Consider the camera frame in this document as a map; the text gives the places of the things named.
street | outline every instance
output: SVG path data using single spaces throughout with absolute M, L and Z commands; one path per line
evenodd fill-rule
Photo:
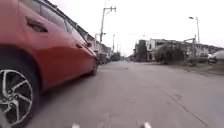
M 223 128 L 223 83 L 168 66 L 111 62 L 44 94 L 28 128 Z

car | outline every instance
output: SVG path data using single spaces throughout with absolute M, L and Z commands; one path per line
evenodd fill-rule
M 29 122 L 41 92 L 83 74 L 97 57 L 74 22 L 44 0 L 0 1 L 0 108 L 13 128 Z
M 224 60 L 224 50 L 217 51 L 208 57 L 209 64 L 215 64 L 220 60 Z

road marking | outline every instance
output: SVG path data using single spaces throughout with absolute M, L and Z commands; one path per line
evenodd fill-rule
M 72 128 L 80 128 L 78 124 L 73 124 Z

utility pole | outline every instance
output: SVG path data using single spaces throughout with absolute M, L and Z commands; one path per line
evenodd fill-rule
M 199 44 L 199 48 L 200 48 L 200 52 L 201 52 L 201 42 L 200 42 L 200 32 L 199 32 L 199 23 L 198 23 L 198 17 L 196 16 L 196 18 L 194 18 L 194 17 L 189 17 L 189 19 L 195 19 L 196 20 L 196 22 L 197 22 L 197 30 L 198 30 L 198 44 Z
M 115 37 L 115 34 L 113 35 L 113 52 L 114 52 L 114 37 Z
M 119 45 L 119 44 L 117 44 L 117 53 L 118 53 L 118 45 Z
M 116 7 L 103 8 L 103 16 L 102 16 L 101 29 L 100 29 L 100 45 L 102 43 L 102 38 L 103 38 L 103 26 L 104 26 L 104 17 L 105 17 L 106 10 L 109 10 L 108 13 L 110 13 L 113 10 L 116 12 Z

alloy rim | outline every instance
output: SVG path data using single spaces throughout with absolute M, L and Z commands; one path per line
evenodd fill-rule
M 0 108 L 11 126 L 21 123 L 33 105 L 33 90 L 26 77 L 15 70 L 0 70 Z

